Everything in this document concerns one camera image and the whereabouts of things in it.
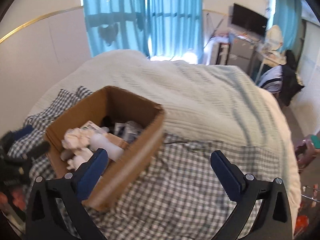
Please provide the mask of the person left hand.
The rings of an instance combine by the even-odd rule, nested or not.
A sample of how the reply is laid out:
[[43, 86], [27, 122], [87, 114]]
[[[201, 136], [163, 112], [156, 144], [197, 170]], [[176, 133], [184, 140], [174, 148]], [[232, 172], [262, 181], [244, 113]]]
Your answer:
[[[20, 210], [25, 210], [25, 195], [21, 187], [16, 187], [10, 191], [12, 196], [12, 203]], [[7, 196], [1, 192], [1, 210], [6, 211], [6, 205], [8, 204]]]

